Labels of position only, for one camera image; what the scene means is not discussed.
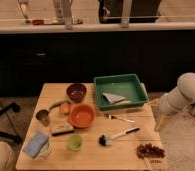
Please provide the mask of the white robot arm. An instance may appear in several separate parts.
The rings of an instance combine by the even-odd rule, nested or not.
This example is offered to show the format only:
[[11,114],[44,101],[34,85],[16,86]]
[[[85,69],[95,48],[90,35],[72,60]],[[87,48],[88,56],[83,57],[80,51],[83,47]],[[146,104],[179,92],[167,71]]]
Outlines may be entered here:
[[188,72],[178,78],[174,89],[160,98],[158,108],[165,115],[173,115],[192,104],[195,105],[195,73]]

